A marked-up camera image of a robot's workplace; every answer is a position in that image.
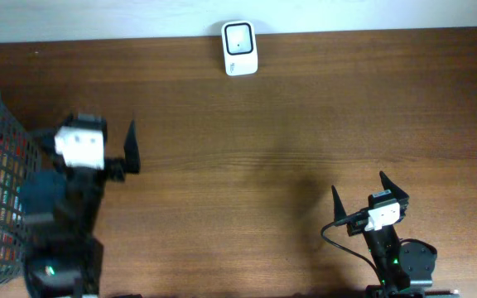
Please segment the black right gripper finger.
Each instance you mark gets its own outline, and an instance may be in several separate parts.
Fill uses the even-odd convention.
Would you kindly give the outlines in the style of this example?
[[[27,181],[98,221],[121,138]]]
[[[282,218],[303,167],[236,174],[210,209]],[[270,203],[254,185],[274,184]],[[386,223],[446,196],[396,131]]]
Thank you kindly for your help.
[[[339,196],[339,193],[334,185],[331,186],[333,204],[334,204],[334,222],[341,223],[346,217],[345,208]]]
[[[398,187],[396,184],[394,184],[383,171],[379,172],[379,176],[380,176],[380,180],[381,180],[383,188],[385,190],[390,190],[395,199],[397,200],[409,199],[409,195],[400,187]]]

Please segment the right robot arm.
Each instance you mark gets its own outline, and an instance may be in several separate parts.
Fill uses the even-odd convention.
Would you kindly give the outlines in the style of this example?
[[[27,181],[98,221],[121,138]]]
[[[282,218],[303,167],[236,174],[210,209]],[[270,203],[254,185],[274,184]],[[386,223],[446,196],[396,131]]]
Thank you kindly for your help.
[[[371,258],[356,253],[334,241],[323,239],[371,267],[378,278],[377,285],[367,286],[365,297],[424,297],[433,284],[437,250],[423,241],[400,239],[394,228],[406,216],[409,195],[394,184],[384,172],[379,173],[383,190],[368,197],[369,206],[347,214],[335,187],[331,188],[334,220],[320,231],[345,226],[350,237],[363,235]]]

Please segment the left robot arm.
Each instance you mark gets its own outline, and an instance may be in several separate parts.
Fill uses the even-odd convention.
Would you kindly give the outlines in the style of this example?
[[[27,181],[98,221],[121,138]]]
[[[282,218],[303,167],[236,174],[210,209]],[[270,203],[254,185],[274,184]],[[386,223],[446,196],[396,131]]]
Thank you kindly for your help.
[[[70,115],[32,136],[53,166],[31,174],[19,193],[27,230],[22,261],[27,292],[96,297],[104,246],[93,235],[94,225],[107,182],[123,182],[141,170],[136,126],[128,128],[122,157],[104,155],[107,122],[93,115]]]

